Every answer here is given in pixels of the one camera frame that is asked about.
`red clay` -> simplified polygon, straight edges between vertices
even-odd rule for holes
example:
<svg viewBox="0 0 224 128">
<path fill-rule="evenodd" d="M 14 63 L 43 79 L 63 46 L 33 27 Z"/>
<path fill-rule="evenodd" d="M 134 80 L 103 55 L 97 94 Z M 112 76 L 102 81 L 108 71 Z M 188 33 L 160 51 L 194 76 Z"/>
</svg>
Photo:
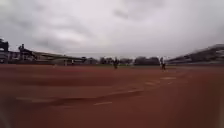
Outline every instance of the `red clay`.
<svg viewBox="0 0 224 128">
<path fill-rule="evenodd" d="M 13 128 L 215 128 L 224 68 L 53 67 L 0 65 L 8 86 L 114 86 L 145 83 L 141 93 L 60 104 L 10 102 Z"/>
</svg>

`sky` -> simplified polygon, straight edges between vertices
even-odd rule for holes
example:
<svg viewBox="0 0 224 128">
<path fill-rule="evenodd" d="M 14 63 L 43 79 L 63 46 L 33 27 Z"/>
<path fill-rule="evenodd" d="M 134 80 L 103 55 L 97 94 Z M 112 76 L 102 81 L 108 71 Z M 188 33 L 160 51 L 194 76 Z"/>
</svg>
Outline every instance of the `sky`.
<svg viewBox="0 0 224 128">
<path fill-rule="evenodd" d="M 10 50 L 175 57 L 224 42 L 223 0 L 0 0 Z"/>
</svg>

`tree line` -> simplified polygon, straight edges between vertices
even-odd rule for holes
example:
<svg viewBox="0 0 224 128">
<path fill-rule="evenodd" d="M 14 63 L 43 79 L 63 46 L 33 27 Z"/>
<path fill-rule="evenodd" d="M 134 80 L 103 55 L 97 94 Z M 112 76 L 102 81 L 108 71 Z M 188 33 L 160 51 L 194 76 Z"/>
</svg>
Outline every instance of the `tree line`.
<svg viewBox="0 0 224 128">
<path fill-rule="evenodd" d="M 136 66 L 141 66 L 141 65 L 160 65 L 159 58 L 158 57 L 144 57 L 144 56 L 139 56 L 135 59 L 130 59 L 130 58 L 121 58 L 118 59 L 120 65 L 136 65 Z M 88 64 L 102 64 L 102 65 L 111 65 L 113 64 L 114 59 L 111 57 L 101 57 L 100 59 L 95 59 L 95 58 L 86 58 L 86 63 Z"/>
</svg>

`overcast sky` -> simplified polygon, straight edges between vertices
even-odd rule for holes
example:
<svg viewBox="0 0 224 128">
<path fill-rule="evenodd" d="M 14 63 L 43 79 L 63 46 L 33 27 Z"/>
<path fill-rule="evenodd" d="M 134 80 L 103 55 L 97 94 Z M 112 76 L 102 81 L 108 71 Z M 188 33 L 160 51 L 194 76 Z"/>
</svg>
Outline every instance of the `overcast sky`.
<svg viewBox="0 0 224 128">
<path fill-rule="evenodd" d="M 223 0 L 0 0 L 10 49 L 170 56 L 224 42 Z"/>
</svg>

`gray cloud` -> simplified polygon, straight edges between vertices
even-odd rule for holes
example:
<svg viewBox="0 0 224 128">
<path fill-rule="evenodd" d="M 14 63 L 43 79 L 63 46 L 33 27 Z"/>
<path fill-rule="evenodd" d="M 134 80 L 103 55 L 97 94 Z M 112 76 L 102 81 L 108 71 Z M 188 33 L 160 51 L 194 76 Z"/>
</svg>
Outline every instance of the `gray cloud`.
<svg viewBox="0 0 224 128">
<path fill-rule="evenodd" d="M 1 0 L 0 36 L 12 50 L 176 56 L 223 43 L 223 13 L 222 0 Z"/>
<path fill-rule="evenodd" d="M 165 5 L 165 0 L 123 0 L 124 8 L 114 11 L 118 17 L 131 20 L 148 18 Z"/>
</svg>

